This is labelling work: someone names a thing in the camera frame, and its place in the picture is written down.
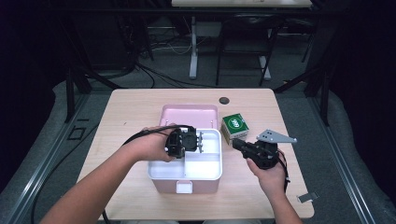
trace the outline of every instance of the metal rail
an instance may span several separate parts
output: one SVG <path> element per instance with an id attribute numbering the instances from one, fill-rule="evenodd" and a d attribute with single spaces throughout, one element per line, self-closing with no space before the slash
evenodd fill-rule
<path id="1" fill-rule="evenodd" d="M 374 224 L 375 219 L 370 212 L 370 209 L 367 206 L 366 201 L 364 200 L 361 190 L 359 189 L 358 184 L 353 177 L 353 174 L 350 172 L 347 162 L 344 159 L 343 153 L 341 152 L 340 147 L 338 146 L 334 136 L 332 135 L 332 130 L 329 126 L 326 126 L 318 112 L 318 101 L 312 97 L 307 98 L 308 103 L 311 105 L 312 110 L 314 111 L 315 118 L 325 133 L 327 140 L 331 146 L 332 157 L 335 162 L 335 166 L 337 167 L 338 173 L 340 174 L 344 185 L 346 187 L 346 191 L 349 194 L 349 197 L 356 208 L 356 212 L 358 213 L 359 218 L 361 219 L 361 223 L 370 223 Z"/>
<path id="2" fill-rule="evenodd" d="M 7 221 L 5 223 L 22 223 L 23 218 L 26 216 L 27 212 L 30 210 L 35 196 L 38 190 L 42 187 L 44 180 L 46 179 L 48 173 L 50 172 L 53 164 L 56 161 L 57 156 L 60 153 L 60 146 L 66 134 L 73 129 L 72 124 L 76 120 L 78 113 L 82 110 L 83 106 L 87 103 L 89 95 L 82 94 L 77 101 L 76 113 L 73 118 L 68 123 L 65 123 L 60 130 L 58 136 L 56 137 L 51 149 L 43 161 L 37 166 L 35 172 L 24 188 L 20 198 L 16 201 L 14 208 L 11 210 Z"/>

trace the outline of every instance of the green and white box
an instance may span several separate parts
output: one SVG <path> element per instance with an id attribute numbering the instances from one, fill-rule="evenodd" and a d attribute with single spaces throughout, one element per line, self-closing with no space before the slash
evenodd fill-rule
<path id="1" fill-rule="evenodd" d="M 241 114 L 230 115 L 222 119 L 221 132 L 228 145 L 230 145 L 234 138 L 246 140 L 248 136 L 248 125 L 245 123 Z"/>

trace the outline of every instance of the black cable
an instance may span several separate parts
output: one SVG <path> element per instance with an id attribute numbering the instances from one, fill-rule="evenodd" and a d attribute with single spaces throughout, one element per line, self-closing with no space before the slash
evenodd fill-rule
<path id="1" fill-rule="evenodd" d="M 33 204 L 32 204 L 32 210 L 30 213 L 30 222 L 32 224 L 35 223 L 35 206 L 37 204 L 37 200 L 38 200 L 38 196 L 41 193 L 41 190 L 44 188 L 44 185 L 47 183 L 47 181 L 50 179 L 50 177 L 53 175 L 53 173 L 55 172 L 56 169 L 58 169 L 58 167 L 62 164 L 62 162 L 64 162 L 64 160 L 72 153 L 76 150 L 76 148 L 79 147 L 79 145 L 81 145 L 81 143 L 84 142 L 85 139 L 87 139 L 88 136 L 90 136 L 90 134 L 99 126 L 99 123 L 97 123 L 95 126 L 93 126 L 93 128 L 87 133 L 87 135 L 85 137 L 83 137 L 77 144 L 75 147 L 73 147 L 69 152 L 67 152 L 66 155 L 64 155 L 61 160 L 52 168 L 52 170 L 49 172 L 49 174 L 47 175 L 47 177 L 44 179 L 43 183 L 41 184 L 41 186 L 38 187 L 38 191 L 37 194 L 34 197 L 33 200 Z"/>
<path id="2" fill-rule="evenodd" d="M 122 145 L 124 146 L 124 145 L 134 141 L 136 138 L 143 137 L 143 136 L 149 135 L 151 133 L 161 133 L 161 131 L 164 131 L 164 130 L 167 130 L 167 129 L 176 129 L 176 128 L 193 129 L 193 127 L 190 126 L 190 125 L 169 125 L 169 126 L 163 126 L 161 128 L 157 128 L 157 129 L 152 129 L 152 130 L 142 130 L 139 133 L 136 133 L 136 134 L 132 135 Z M 103 220 L 104 220 L 104 222 L 106 224 L 110 224 L 111 223 L 110 220 L 107 217 L 106 209 L 103 210 L 102 217 L 103 217 Z"/>
<path id="3" fill-rule="evenodd" d="M 286 192 L 286 188 L 288 187 L 288 184 L 290 183 L 289 172 L 288 172 L 288 163 L 286 162 L 285 154 L 283 152 L 281 152 L 281 151 L 278 151 L 278 152 L 280 154 L 282 154 L 283 159 L 285 160 L 285 162 L 283 162 L 279 157 L 277 158 L 277 160 L 279 161 L 279 163 L 283 167 L 283 171 L 285 172 L 285 185 L 283 186 L 283 190 L 285 190 L 285 192 Z"/>
<path id="4" fill-rule="evenodd" d="M 159 71 L 156 71 L 156 70 L 154 70 L 154 69 L 152 69 L 152 68 L 146 67 L 145 65 L 143 65 L 143 64 L 141 64 L 141 63 L 136 63 L 136 65 L 139 66 L 140 68 L 144 68 L 144 69 L 150 71 L 152 74 L 158 76 L 159 78 L 161 78 L 161 77 L 167 78 L 167 79 L 169 79 L 169 80 L 172 80 L 172 81 L 178 83 L 179 85 L 180 85 L 180 83 L 181 83 L 181 84 L 191 85 L 191 86 L 197 86 L 197 87 L 218 88 L 218 86 L 202 85 L 202 84 L 195 84 L 195 83 L 180 81 L 180 80 L 171 78 L 171 77 L 169 77 L 168 75 L 166 75 L 166 74 L 164 74 L 164 73 L 161 73 L 161 72 L 159 72 Z"/>

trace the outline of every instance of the gray metal bracket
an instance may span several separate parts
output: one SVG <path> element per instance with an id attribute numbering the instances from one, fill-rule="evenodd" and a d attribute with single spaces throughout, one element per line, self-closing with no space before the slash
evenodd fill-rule
<path id="1" fill-rule="evenodd" d="M 297 143 L 296 138 L 291 138 L 281 133 L 274 132 L 272 130 L 265 130 L 265 132 L 259 134 L 256 137 L 257 140 L 267 143 Z"/>

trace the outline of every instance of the person's right hand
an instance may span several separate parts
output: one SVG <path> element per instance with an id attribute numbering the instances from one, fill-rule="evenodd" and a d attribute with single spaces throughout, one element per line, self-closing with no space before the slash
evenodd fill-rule
<path id="1" fill-rule="evenodd" d="M 282 153 L 279 158 L 285 163 Z M 259 178 L 260 186 L 265 195 L 271 200 L 273 197 L 284 195 L 285 171 L 280 162 L 268 170 L 260 169 L 253 160 L 247 158 L 247 166 L 250 171 Z"/>

